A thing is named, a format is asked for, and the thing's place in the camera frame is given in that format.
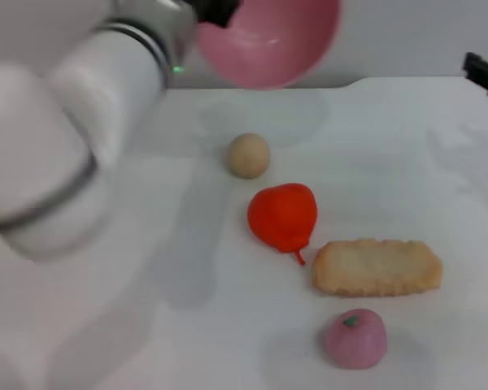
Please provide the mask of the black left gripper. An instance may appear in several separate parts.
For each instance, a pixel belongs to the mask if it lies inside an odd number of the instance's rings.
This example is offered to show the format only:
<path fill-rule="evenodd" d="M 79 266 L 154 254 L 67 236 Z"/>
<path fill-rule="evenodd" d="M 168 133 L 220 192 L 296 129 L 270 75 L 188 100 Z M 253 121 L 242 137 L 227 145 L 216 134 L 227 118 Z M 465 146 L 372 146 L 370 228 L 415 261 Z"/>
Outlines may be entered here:
<path fill-rule="evenodd" d="M 241 0 L 189 0 L 199 23 L 227 28 Z"/>

